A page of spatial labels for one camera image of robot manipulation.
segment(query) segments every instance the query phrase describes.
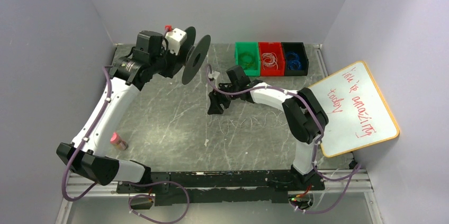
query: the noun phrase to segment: white cable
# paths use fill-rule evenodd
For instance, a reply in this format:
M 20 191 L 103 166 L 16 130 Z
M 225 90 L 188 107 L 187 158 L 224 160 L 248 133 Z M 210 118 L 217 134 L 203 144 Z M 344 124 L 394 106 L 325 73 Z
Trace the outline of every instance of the white cable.
M 277 56 L 275 53 L 263 53 L 262 62 L 264 67 L 273 68 L 276 66 L 276 69 L 278 69 Z

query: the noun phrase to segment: pink cap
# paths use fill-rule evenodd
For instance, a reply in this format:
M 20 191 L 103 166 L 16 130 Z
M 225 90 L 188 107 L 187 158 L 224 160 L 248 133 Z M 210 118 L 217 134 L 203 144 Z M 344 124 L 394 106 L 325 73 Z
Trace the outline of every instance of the pink cap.
M 116 145 L 116 144 L 120 143 L 121 140 L 122 139 L 120 138 L 120 136 L 116 132 L 114 132 L 114 134 L 112 134 L 111 144 Z

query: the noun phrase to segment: small bottle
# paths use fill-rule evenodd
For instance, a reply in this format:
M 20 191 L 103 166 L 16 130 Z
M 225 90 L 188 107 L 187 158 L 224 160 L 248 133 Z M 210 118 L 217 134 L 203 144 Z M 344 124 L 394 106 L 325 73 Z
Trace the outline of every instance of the small bottle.
M 111 144 L 113 144 L 120 151 L 124 151 L 128 147 L 128 144 L 123 141 L 116 132 L 112 135 Z

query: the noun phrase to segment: marble tabletop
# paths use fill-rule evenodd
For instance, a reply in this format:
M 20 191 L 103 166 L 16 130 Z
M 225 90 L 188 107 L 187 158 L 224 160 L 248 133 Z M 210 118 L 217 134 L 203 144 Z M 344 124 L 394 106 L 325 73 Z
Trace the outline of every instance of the marble tabletop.
M 127 55 L 131 47 L 118 45 L 114 59 Z M 313 45 L 306 45 L 306 52 L 308 76 L 259 79 L 297 90 L 323 79 Z M 155 75 L 116 130 L 128 149 L 111 146 L 108 156 L 135 160 L 157 172 L 289 169 L 296 139 L 283 112 L 234 100 L 224 114 L 207 115 L 212 89 L 204 75 L 207 63 L 221 73 L 221 82 L 229 82 L 226 70 L 235 64 L 234 45 L 212 44 L 202 68 L 187 85 L 181 83 L 182 70 L 174 78 Z M 327 158 L 319 150 L 318 168 L 347 169 L 352 159 L 351 153 Z

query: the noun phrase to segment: white wall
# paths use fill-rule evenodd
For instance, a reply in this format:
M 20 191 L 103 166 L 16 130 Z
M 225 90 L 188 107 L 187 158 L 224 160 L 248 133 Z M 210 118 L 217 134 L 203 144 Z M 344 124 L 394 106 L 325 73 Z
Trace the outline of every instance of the white wall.
M 113 45 L 91 0 L 0 0 L 0 223 L 55 223 L 64 164 Z
M 385 223 L 449 223 L 449 0 L 346 0 L 324 41 L 334 72 L 365 60 L 399 140 L 358 150 Z
M 118 43 L 141 30 L 193 25 L 214 43 L 322 43 L 345 0 L 92 0 Z

